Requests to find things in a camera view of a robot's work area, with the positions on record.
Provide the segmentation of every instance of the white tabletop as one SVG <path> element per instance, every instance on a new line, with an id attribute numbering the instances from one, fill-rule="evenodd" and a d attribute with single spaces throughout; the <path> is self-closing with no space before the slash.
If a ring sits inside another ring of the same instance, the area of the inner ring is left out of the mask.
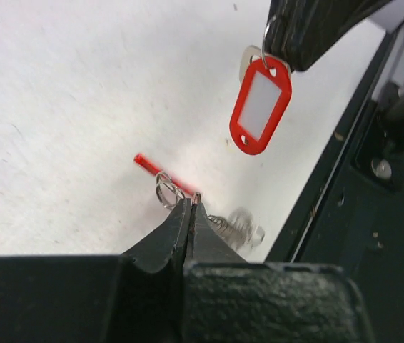
<path id="1" fill-rule="evenodd" d="M 364 21 L 310 71 L 267 150 L 241 153 L 228 121 L 243 50 L 269 1 L 0 1 L 0 254 L 122 252 L 167 215 L 143 152 L 250 209 L 262 261 L 384 31 Z"/>

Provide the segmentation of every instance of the red stick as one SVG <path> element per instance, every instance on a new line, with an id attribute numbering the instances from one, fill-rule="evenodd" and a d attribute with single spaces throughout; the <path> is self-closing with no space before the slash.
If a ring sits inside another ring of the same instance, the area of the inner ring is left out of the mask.
<path id="1" fill-rule="evenodd" d="M 153 176 L 156 176 L 157 173 L 162 172 L 162 168 L 156 166 L 153 162 L 151 162 L 149 159 L 147 159 L 144 155 L 142 154 L 137 154 L 134 158 L 133 161 L 136 162 L 139 166 L 144 168 L 148 173 L 150 173 Z M 194 191 L 192 188 L 189 186 L 186 186 L 183 182 L 180 182 L 177 178 L 173 177 L 170 175 L 172 178 L 172 182 L 178 187 L 183 190 L 183 192 L 187 193 L 188 195 L 191 195 L 192 197 L 194 196 Z"/>

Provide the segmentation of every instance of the white label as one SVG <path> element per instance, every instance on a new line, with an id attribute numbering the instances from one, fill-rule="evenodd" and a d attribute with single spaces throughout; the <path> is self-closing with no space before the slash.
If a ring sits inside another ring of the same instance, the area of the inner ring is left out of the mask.
<path id="1" fill-rule="evenodd" d="M 266 127 L 281 89 L 261 73 L 256 72 L 246 96 L 238 123 L 258 141 Z"/>

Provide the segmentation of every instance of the key tag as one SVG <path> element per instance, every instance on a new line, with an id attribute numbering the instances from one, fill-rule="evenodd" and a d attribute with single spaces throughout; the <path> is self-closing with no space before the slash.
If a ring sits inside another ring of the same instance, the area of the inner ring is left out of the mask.
<path id="1" fill-rule="evenodd" d="M 249 65 L 229 124 L 233 141 L 249 155 L 260 154 L 266 149 L 291 100 L 289 67 L 264 52 L 267 31 L 274 20 L 275 17 L 272 17 L 264 32 L 262 58 L 249 63 L 252 56 L 248 57 L 246 63 Z M 251 47 L 247 48 L 243 59 L 249 55 L 248 51 Z"/>

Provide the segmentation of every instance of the coiled wire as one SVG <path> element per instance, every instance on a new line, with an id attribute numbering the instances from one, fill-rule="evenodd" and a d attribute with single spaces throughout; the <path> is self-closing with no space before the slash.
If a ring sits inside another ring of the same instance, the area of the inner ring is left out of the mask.
<path id="1" fill-rule="evenodd" d="M 170 202 L 163 194 L 163 187 L 167 188 L 175 196 L 174 202 Z M 172 182 L 172 178 L 161 171 L 156 175 L 156 196 L 160 203 L 172 210 L 178 201 L 185 198 L 183 190 Z M 196 192 L 194 202 L 201 201 L 201 194 Z M 253 216 L 244 209 L 238 208 L 231 213 L 229 218 L 221 216 L 208 215 L 211 228 L 222 240 L 227 243 L 233 250 L 238 251 L 242 247 L 250 249 L 258 246 L 263 240 L 266 233 L 262 227 L 253 224 Z"/>

